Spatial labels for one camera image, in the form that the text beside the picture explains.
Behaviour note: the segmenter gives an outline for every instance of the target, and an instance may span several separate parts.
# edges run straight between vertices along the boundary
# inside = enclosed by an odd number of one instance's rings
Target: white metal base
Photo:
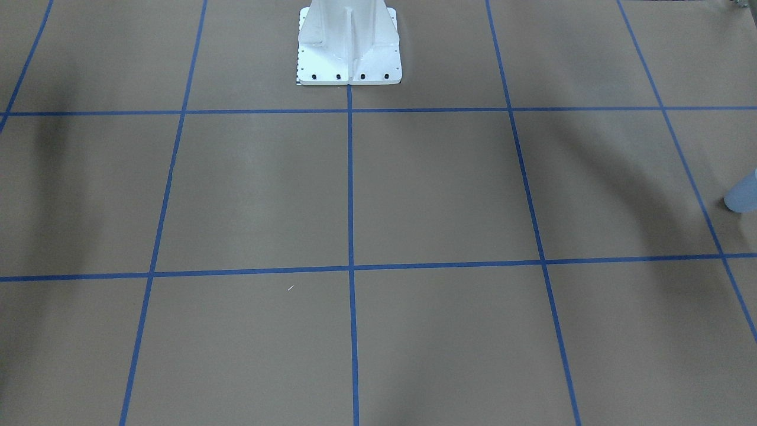
[[[297,83],[304,86],[397,84],[402,80],[397,12],[383,0],[373,10],[321,7],[300,11]]]

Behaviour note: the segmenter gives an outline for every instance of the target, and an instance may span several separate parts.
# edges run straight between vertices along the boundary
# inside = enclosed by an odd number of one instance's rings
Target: floor
[[[0,424],[757,424],[747,10],[307,5],[0,2]]]

